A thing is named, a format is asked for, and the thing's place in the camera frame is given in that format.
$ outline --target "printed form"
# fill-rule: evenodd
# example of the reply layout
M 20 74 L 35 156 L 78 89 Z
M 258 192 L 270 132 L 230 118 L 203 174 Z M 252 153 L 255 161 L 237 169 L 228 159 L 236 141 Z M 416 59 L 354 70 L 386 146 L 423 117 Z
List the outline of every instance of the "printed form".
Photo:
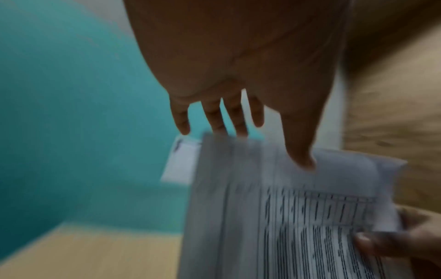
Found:
M 284 148 L 205 136 L 178 279 L 412 279 L 407 261 L 360 254 L 354 233 L 395 231 L 403 162 L 315 150 L 314 172 Z

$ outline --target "wooden floor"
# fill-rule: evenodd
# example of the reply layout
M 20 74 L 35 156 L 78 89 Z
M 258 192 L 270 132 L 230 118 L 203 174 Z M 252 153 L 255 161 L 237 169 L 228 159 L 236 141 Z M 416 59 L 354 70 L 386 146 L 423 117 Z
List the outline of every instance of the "wooden floor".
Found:
M 441 212 L 441 2 L 352 49 L 345 148 L 408 160 L 396 201 Z
M 60 227 L 0 265 L 1 279 L 176 279 L 181 236 Z

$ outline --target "hand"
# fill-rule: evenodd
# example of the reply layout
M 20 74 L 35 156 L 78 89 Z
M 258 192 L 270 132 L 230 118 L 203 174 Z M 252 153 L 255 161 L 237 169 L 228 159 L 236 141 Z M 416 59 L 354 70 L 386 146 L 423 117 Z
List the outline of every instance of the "hand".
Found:
M 150 69 L 170 96 L 182 134 L 201 102 L 214 132 L 226 133 L 221 99 L 239 136 L 248 134 L 240 92 L 254 124 L 263 105 L 281 115 L 286 149 L 313 168 L 310 148 L 334 79 L 349 0 L 125 0 Z
M 361 252 L 374 256 L 413 258 L 418 278 L 440 278 L 441 214 L 409 207 L 398 207 L 398 210 L 406 231 L 358 233 L 354 238 L 356 246 Z

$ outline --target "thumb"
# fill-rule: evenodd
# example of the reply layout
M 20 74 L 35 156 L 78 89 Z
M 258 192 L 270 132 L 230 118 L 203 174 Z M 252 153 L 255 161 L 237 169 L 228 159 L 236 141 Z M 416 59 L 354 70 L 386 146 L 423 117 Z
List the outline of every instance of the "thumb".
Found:
M 373 256 L 421 257 L 422 247 L 409 232 L 357 233 L 354 243 L 358 249 Z

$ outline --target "paper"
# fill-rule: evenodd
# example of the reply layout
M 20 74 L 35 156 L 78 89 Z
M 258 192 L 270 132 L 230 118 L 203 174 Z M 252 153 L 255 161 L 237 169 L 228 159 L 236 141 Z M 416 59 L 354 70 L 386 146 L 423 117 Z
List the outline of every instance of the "paper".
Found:
M 178 136 L 171 148 L 161 181 L 191 185 L 200 148 L 201 142 Z
M 317 170 L 306 172 L 283 148 L 206 136 L 178 279 L 413 278 L 408 262 L 362 256 L 351 242 L 361 228 L 400 228 L 391 185 L 403 162 L 314 156 Z

